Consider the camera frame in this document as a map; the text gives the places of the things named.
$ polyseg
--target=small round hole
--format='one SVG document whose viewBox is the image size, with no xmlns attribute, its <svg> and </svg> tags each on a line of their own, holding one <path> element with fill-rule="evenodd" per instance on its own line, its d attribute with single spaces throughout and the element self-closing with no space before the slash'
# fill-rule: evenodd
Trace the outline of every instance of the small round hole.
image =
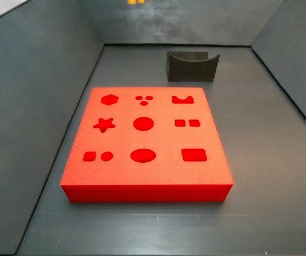
<svg viewBox="0 0 306 256">
<path fill-rule="evenodd" d="M 112 152 L 104 152 L 102 154 L 101 154 L 101 160 L 102 161 L 110 161 L 112 160 L 112 158 L 113 158 L 113 153 Z"/>
</svg>

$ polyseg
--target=star-shaped hole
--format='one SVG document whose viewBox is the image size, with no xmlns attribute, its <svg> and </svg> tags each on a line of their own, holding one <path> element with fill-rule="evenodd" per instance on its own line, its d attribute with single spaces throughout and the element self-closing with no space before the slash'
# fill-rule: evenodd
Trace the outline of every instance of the star-shaped hole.
<svg viewBox="0 0 306 256">
<path fill-rule="evenodd" d="M 113 118 L 102 119 L 98 118 L 98 123 L 93 126 L 93 128 L 100 128 L 101 133 L 106 131 L 109 128 L 114 128 L 116 125 L 113 125 Z"/>
</svg>

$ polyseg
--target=red foam block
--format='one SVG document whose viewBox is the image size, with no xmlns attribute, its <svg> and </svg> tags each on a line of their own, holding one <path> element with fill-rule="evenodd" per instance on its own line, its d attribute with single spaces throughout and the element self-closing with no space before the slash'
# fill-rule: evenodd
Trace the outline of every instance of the red foam block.
<svg viewBox="0 0 306 256">
<path fill-rule="evenodd" d="M 224 201 L 233 179 L 201 88 L 94 88 L 61 187 L 70 202 Z"/>
</svg>

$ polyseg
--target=red box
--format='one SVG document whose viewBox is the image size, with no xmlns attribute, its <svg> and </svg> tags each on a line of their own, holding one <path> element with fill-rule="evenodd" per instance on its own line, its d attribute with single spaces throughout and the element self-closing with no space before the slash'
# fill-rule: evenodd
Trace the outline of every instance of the red box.
<svg viewBox="0 0 306 256">
<path fill-rule="evenodd" d="M 61 187 L 70 202 L 224 201 L 233 179 L 201 88 L 94 88 Z"/>
</svg>

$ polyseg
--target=metal enclosure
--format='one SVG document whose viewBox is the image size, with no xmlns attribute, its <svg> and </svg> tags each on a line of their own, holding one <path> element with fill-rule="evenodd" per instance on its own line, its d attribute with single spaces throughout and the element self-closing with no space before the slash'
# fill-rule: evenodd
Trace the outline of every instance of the metal enclosure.
<svg viewBox="0 0 306 256">
<path fill-rule="evenodd" d="M 0 18 L 0 254 L 13 254 L 102 43 L 72 0 Z"/>
<path fill-rule="evenodd" d="M 283 0 L 81 0 L 105 43 L 249 46 Z"/>
<path fill-rule="evenodd" d="M 284 2 L 252 48 L 306 116 L 306 1 Z"/>
</svg>

